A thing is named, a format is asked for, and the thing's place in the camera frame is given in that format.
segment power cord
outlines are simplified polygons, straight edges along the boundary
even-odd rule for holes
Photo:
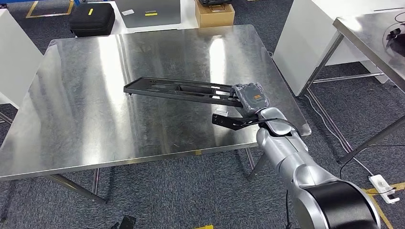
[[[371,146],[368,146],[368,147],[402,147],[402,146],[405,146],[405,145],[371,145]]]
[[[290,222],[290,213],[289,213],[289,210],[288,210],[288,189],[287,189],[287,192],[286,192],[286,213],[287,213],[286,229],[293,229],[292,224]]]
[[[387,193],[387,192],[391,192],[392,190],[395,190],[396,189],[396,187],[393,187],[392,189],[390,189],[390,190],[388,190],[388,191],[385,191],[385,192],[366,192],[366,193],[368,193],[368,194],[378,194],[378,195],[380,195],[380,194],[384,194],[384,193]]]
[[[395,18],[394,18],[394,20],[396,21],[396,22],[398,22],[398,23],[404,23],[405,21],[398,21],[398,16],[399,15],[402,15],[402,14],[404,14],[405,12],[402,12],[402,13],[400,13],[400,14],[397,14],[396,16],[395,16]]]
[[[309,104],[311,105],[311,107],[312,107],[312,109],[315,111],[315,113],[317,113],[317,114],[319,115],[319,117],[322,119],[322,122],[323,122],[323,124],[325,125],[326,129],[327,129],[333,136],[335,136],[335,138],[340,142],[340,144],[341,144],[341,146],[343,147],[344,151],[346,151],[346,153],[349,153],[349,151],[346,149],[346,147],[344,146],[344,144],[343,144],[343,142],[340,140],[340,138],[338,138],[338,137],[336,136],[336,134],[333,133],[333,132],[331,131],[331,129],[329,129],[328,125],[326,125],[325,119],[324,119],[323,116],[315,109],[314,105],[312,104],[311,99],[310,99],[307,95],[305,95],[305,97],[308,98]],[[357,159],[354,158],[354,157],[353,157],[352,159],[354,159],[357,163],[359,163],[359,165],[361,165],[365,170],[367,170],[367,172],[368,172],[371,176],[374,176],[374,174],[373,174],[365,165],[363,165],[363,163],[361,163],[359,160],[357,160]],[[345,167],[345,165],[347,165],[347,163],[348,163],[349,161],[347,161],[346,163],[344,163],[344,165],[341,167],[340,172],[339,172],[340,178],[341,178],[341,171],[342,171],[343,167]]]

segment laptop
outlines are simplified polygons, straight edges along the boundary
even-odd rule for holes
[[[181,23],[180,0],[115,0],[127,28]]]

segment white cable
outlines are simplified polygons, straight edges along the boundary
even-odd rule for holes
[[[339,140],[339,142],[341,143],[341,146],[343,147],[344,151],[346,151],[346,153],[348,154],[349,151],[344,147],[343,142],[340,140],[340,138],[338,138],[338,137],[336,136],[335,133],[333,133],[333,132],[329,129],[328,125],[326,125],[325,119],[323,119],[323,116],[315,109],[314,105],[312,104],[311,99],[310,99],[307,95],[305,95],[305,97],[308,98],[309,104],[311,105],[312,109],[313,109],[313,110],[319,115],[319,117],[322,119],[322,122],[323,122],[323,124],[325,125],[326,129],[328,129],[329,132],[330,132],[333,136],[335,136],[335,138],[337,138],[337,139]],[[373,174],[365,165],[363,165],[363,163],[361,163],[361,162],[360,162],[359,160],[357,160],[355,157],[353,157],[353,159],[354,159],[357,163],[359,163],[359,165],[361,165],[365,170],[367,170],[367,172],[368,172],[371,176],[374,176],[374,174]]]

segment cardboard box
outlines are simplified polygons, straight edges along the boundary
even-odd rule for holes
[[[195,0],[195,17],[200,28],[233,25],[235,10],[231,4],[205,7]]]

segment metal table frame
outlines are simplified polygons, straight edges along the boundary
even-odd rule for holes
[[[334,41],[329,48],[328,52],[325,54],[324,58],[320,62],[320,64],[315,68],[314,72],[312,73],[311,77],[309,78],[308,82],[302,89],[301,93],[298,97],[303,97],[304,94],[308,93],[309,97],[315,102],[315,105],[320,109],[323,116],[326,118],[328,123],[331,125],[333,130],[335,131],[337,137],[342,141],[343,148],[348,152],[347,155],[338,159],[338,163],[344,164],[354,158],[358,153],[362,152],[366,148],[370,147],[371,145],[381,141],[386,136],[391,134],[392,132],[396,131],[398,128],[405,125],[405,115],[393,122],[391,125],[374,135],[373,137],[369,138],[363,144],[358,146],[357,148],[353,149],[346,138],[343,136],[339,128],[336,126],[335,122],[329,116],[325,108],[322,106],[321,102],[319,101],[318,97],[314,94],[314,92],[310,89],[312,84],[314,83],[325,83],[325,82],[333,82],[333,81],[340,81],[340,80],[348,80],[348,79],[356,79],[356,78],[364,78],[364,77],[373,77],[373,76],[380,76],[385,75],[383,72],[381,73],[370,73],[370,74],[360,74],[360,75],[351,75],[351,76],[343,76],[343,77],[335,77],[335,78],[328,78],[328,79],[316,79],[319,75],[320,71],[325,67],[326,63],[328,62],[329,58],[333,55],[335,50],[338,48],[339,44],[342,42],[343,38],[346,37],[350,42],[352,42],[357,48],[359,46],[360,51],[364,49],[364,44],[358,40],[354,40],[354,35],[350,32],[350,30],[345,27],[342,22],[337,18],[333,25],[337,28],[337,34],[334,38]],[[377,54],[372,53],[372,51],[362,51],[364,55],[366,55],[370,61],[372,61],[379,69],[383,69],[384,71],[387,70],[391,72],[392,69],[389,69],[388,66],[383,63],[383,61],[378,58]],[[401,84],[403,82],[399,82],[398,79],[392,79],[396,84]]]
[[[12,119],[7,117],[5,114],[3,114],[2,112],[0,112],[0,123],[8,123],[11,124],[12,123]]]
[[[248,180],[253,180],[258,172],[261,170],[263,167],[264,163],[267,161],[267,156],[265,153],[263,153],[260,156],[260,159],[258,160],[257,164],[255,164],[252,154],[250,152],[250,148],[247,147],[245,148],[247,158],[249,159],[249,165],[252,169],[252,172],[249,174],[247,177]],[[45,176],[47,179],[62,185],[63,187],[68,188],[69,190],[76,192],[79,195],[82,195],[88,199],[93,200],[94,202],[97,202],[99,204],[106,204],[107,201],[97,195],[97,189],[98,189],[98,180],[99,180],[99,174],[100,174],[100,169],[96,168],[94,169],[94,177],[93,177],[93,186],[92,186],[92,191],[89,191],[79,184],[67,179],[66,177],[60,175],[60,174],[53,174],[53,175],[47,175]]]

